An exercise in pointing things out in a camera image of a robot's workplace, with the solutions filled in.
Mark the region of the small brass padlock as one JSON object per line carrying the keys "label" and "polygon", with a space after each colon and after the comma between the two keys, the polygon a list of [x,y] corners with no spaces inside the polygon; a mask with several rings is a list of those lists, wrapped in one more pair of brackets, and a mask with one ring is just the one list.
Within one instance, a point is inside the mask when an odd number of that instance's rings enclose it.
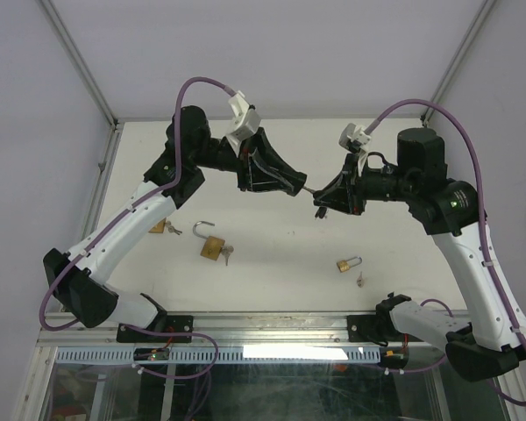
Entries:
{"label": "small brass padlock", "polygon": [[352,268],[359,266],[362,263],[362,258],[360,256],[354,256],[350,259],[339,260],[336,265],[340,273],[345,273]]}

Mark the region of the small keys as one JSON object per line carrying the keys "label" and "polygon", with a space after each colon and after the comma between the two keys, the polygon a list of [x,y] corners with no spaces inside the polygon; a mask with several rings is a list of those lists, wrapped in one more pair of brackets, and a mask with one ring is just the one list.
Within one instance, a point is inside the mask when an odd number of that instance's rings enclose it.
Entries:
{"label": "small keys", "polygon": [[364,274],[362,272],[359,273],[359,276],[357,278],[357,285],[359,288],[362,288],[366,283]]}

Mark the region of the silver key bunch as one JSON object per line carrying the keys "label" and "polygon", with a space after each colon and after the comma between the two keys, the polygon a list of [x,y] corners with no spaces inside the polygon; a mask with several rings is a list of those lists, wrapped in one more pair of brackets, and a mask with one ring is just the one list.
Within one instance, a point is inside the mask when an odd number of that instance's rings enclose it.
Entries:
{"label": "silver key bunch", "polygon": [[229,265],[229,259],[231,257],[231,255],[233,254],[234,252],[234,247],[233,246],[223,246],[222,249],[221,249],[221,255],[224,257],[224,263],[226,266]]}

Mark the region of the medium brass padlock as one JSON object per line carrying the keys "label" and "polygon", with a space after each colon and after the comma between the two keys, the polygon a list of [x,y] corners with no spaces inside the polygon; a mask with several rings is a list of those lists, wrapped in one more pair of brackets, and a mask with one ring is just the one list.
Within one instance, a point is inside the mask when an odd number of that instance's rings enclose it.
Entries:
{"label": "medium brass padlock", "polygon": [[199,232],[199,228],[202,225],[214,226],[213,223],[208,221],[198,221],[193,225],[192,232],[193,234],[200,239],[204,240],[203,247],[201,249],[200,255],[203,258],[216,261],[218,260],[221,252],[224,249],[225,240],[220,239],[214,236],[205,236]]}

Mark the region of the large brass padlock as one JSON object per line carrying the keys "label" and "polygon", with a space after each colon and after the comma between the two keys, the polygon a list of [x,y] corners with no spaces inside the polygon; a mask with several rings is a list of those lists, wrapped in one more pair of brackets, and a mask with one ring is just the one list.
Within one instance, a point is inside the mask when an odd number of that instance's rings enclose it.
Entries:
{"label": "large brass padlock", "polygon": [[166,228],[166,219],[162,219],[159,223],[157,223],[153,228],[149,230],[149,233],[163,233]]}

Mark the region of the black headed key pair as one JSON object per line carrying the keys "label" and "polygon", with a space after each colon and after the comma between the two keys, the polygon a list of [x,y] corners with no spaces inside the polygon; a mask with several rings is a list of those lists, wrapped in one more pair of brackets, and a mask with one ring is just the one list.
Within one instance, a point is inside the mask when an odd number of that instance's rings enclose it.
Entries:
{"label": "black headed key pair", "polygon": [[315,219],[323,220],[327,218],[328,208],[326,206],[322,206],[320,203],[316,201],[315,199],[316,191],[307,186],[303,186],[302,189],[308,192],[312,196],[313,204],[316,206]]}

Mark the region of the black padlock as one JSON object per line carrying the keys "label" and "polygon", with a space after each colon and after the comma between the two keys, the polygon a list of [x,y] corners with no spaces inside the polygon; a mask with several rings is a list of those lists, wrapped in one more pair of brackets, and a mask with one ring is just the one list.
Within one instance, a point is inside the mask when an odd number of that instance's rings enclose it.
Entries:
{"label": "black padlock", "polygon": [[295,172],[290,176],[292,187],[288,193],[290,196],[297,196],[304,188],[307,181],[307,175],[302,172]]}

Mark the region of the small silver key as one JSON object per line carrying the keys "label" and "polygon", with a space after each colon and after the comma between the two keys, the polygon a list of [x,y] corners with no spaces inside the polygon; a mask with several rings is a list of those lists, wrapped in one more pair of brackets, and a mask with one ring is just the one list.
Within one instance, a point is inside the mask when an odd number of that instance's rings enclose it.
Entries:
{"label": "small silver key", "polygon": [[169,233],[173,233],[176,235],[182,235],[182,231],[177,229],[169,220],[165,222],[164,226]]}

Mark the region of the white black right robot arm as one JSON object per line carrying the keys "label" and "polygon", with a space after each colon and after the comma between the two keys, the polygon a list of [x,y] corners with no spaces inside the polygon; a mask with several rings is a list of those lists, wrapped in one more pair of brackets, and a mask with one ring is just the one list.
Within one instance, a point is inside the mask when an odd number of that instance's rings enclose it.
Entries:
{"label": "white black right robot arm", "polygon": [[407,333],[445,353],[453,369],[469,382],[504,375],[526,360],[526,317],[507,285],[495,287],[498,273],[489,241],[480,240],[479,203],[468,182],[447,176],[444,140],[429,128],[410,128],[397,136],[397,162],[370,168],[370,136],[349,124],[339,144],[347,150],[343,167],[314,193],[317,216],[327,210],[360,215],[369,201],[402,202],[445,257],[469,318],[459,322],[428,310],[405,295],[390,294],[377,304],[370,333],[395,339]]}

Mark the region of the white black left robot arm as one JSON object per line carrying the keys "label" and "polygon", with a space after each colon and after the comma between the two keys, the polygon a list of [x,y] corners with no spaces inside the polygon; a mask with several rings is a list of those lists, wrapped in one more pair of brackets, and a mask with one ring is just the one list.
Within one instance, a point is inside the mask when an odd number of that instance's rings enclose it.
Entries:
{"label": "white black left robot arm", "polygon": [[212,136],[203,109],[181,108],[166,130],[160,157],[118,214],[68,251],[51,249],[44,257],[52,295],[88,328],[106,321],[135,326],[147,340],[167,329],[167,312],[149,295],[109,287],[118,263],[163,218],[179,210],[205,181],[203,168],[236,175],[238,189],[296,196],[307,176],[294,170],[273,149],[263,128],[250,130],[239,148],[230,136]]}

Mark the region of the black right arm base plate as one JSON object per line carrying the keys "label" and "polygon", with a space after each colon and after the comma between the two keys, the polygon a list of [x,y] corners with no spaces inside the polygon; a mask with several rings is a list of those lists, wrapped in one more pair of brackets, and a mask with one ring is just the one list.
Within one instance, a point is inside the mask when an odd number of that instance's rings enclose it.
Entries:
{"label": "black right arm base plate", "polygon": [[388,337],[381,321],[372,314],[348,315],[346,317],[348,340],[351,343],[370,342],[388,346]]}

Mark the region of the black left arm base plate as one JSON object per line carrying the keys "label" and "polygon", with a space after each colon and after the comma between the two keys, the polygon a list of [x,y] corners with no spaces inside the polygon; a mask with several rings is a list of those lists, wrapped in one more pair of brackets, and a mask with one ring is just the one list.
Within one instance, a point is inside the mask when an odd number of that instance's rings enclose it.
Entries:
{"label": "black left arm base plate", "polygon": [[145,330],[148,333],[137,331],[128,325],[120,325],[117,330],[116,342],[122,344],[146,343],[190,343],[193,331],[194,317],[184,314],[163,314],[154,319]]}

